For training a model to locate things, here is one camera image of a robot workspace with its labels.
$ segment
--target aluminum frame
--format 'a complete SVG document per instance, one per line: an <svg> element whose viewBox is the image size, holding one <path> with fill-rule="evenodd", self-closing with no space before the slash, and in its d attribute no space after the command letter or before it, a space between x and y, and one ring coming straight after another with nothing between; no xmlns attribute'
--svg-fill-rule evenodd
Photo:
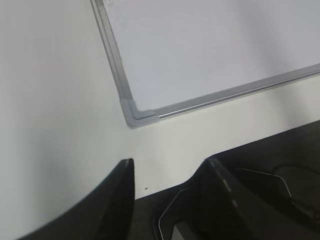
<svg viewBox="0 0 320 240"><path fill-rule="evenodd" d="M165 118L209 107L320 74L319 63L169 106L140 111L138 110L130 91L130 86L104 2L103 0L91 0L91 4L118 90L122 111L128 126L131 128L146 126L159 122Z"/></svg>

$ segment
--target black object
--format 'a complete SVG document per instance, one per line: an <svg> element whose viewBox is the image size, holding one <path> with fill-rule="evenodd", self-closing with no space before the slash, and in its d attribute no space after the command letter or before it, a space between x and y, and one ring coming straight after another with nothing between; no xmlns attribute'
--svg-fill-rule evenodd
<svg viewBox="0 0 320 240"><path fill-rule="evenodd" d="M264 183L261 178L248 179L256 185ZM251 190L214 156L208 158L179 187L164 212L155 216L156 239L171 240L175 225L181 222L190 226L199 240L320 239L319 226L295 206L273 202L285 208L280 211L256 195L256 188Z"/></svg>
<svg viewBox="0 0 320 240"><path fill-rule="evenodd" d="M134 161L122 160L85 199L20 240L125 240L134 201Z"/></svg>

